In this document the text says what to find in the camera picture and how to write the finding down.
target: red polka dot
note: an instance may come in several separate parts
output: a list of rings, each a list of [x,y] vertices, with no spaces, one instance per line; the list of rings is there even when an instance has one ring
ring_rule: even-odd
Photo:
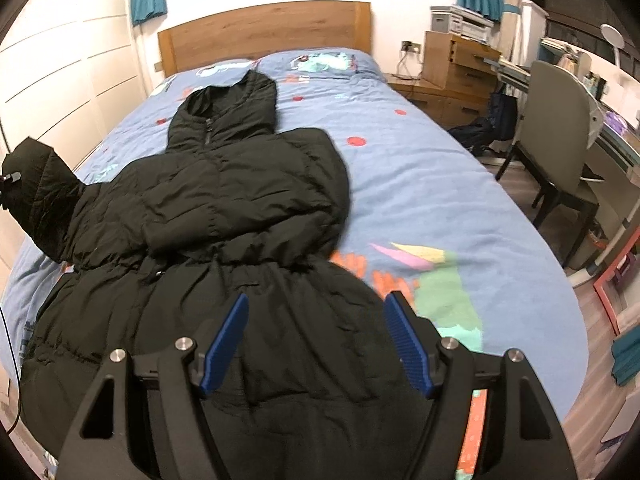
[[[366,139],[363,139],[362,137],[349,137],[347,142],[351,146],[364,146],[367,143]]]

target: wooden drawer unit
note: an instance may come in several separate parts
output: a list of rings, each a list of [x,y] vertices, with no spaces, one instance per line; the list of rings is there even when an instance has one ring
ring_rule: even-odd
[[[438,88],[424,79],[410,81],[386,74],[386,81],[444,129],[469,124],[486,115],[488,98]]]
[[[422,78],[438,88],[488,98],[497,77],[483,59],[499,59],[500,52],[455,34],[427,32],[424,37]]]
[[[487,103],[480,104],[462,99],[446,99],[440,117],[440,126],[444,129],[469,124],[475,118],[486,115]]]
[[[447,77],[447,90],[488,98],[495,90],[495,75],[466,66],[451,65]]]
[[[422,94],[417,99],[409,99],[415,106],[426,113],[435,123],[440,124],[446,99],[435,95]]]

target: chair leg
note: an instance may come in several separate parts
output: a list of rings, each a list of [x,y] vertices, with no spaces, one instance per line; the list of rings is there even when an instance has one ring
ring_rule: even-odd
[[[542,222],[545,221],[545,218],[553,211],[553,209],[558,205],[560,199],[560,194],[556,190],[551,190],[546,193],[542,205],[538,211],[538,214],[533,219],[533,227],[538,229]]]
[[[504,172],[507,171],[507,168],[509,167],[509,163],[513,160],[514,156],[516,156],[516,150],[512,146],[511,149],[509,150],[509,153],[507,153],[507,157],[504,159],[504,162],[501,165],[500,170],[498,170],[498,173],[495,174],[496,180],[500,180],[502,178],[502,176],[504,175]]]
[[[591,227],[591,224],[595,220],[597,212],[598,212],[598,204],[585,203],[582,206],[580,210],[580,216],[578,216],[578,221],[577,221],[578,235],[575,238],[575,242],[572,245],[571,249],[569,249],[569,252],[565,256],[564,260],[562,261],[563,269],[567,265],[569,265],[571,258],[573,258],[575,253],[578,252],[578,249],[582,245],[582,241],[584,240],[584,237],[589,233],[589,227]]]
[[[538,204],[540,203],[540,200],[542,199],[542,197],[545,195],[545,191],[540,188],[540,191],[538,192],[538,194],[536,195],[536,199],[533,201],[533,204],[531,204],[531,207],[533,209],[538,207]]]

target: desk chair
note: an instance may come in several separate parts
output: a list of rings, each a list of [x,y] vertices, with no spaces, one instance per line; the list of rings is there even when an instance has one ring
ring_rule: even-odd
[[[565,267],[580,247],[598,211],[598,199],[580,180],[590,130],[586,89],[566,70],[535,61],[519,136],[495,176],[500,180],[518,157],[540,184],[542,206],[533,225],[540,227],[559,204],[578,211],[577,236],[562,261]]]

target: black puffer jacket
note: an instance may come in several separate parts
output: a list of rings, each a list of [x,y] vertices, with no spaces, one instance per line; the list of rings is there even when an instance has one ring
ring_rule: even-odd
[[[27,139],[4,198],[35,243],[74,264],[38,314],[22,367],[24,421],[53,455],[114,348],[159,351],[239,292],[250,318],[203,407],[238,480],[400,478],[427,406],[408,385],[382,302],[327,261],[349,208],[321,130],[274,134],[275,83],[250,71],[194,92],[161,155],[85,186]]]

